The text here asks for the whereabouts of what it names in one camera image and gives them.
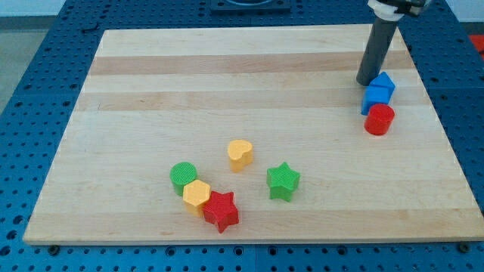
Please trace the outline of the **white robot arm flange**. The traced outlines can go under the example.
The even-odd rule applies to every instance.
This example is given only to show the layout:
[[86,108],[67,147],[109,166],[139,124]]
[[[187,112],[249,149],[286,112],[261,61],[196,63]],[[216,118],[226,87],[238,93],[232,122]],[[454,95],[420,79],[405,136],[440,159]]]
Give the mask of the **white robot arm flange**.
[[432,0],[368,0],[368,7],[381,20],[397,22],[404,16],[418,17]]

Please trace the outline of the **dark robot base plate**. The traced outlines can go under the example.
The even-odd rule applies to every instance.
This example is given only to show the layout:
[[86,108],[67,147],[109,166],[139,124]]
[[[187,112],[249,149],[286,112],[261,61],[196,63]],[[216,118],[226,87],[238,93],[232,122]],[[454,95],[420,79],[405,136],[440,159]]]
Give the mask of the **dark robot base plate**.
[[207,5],[213,14],[288,12],[292,6],[290,0],[209,0]]

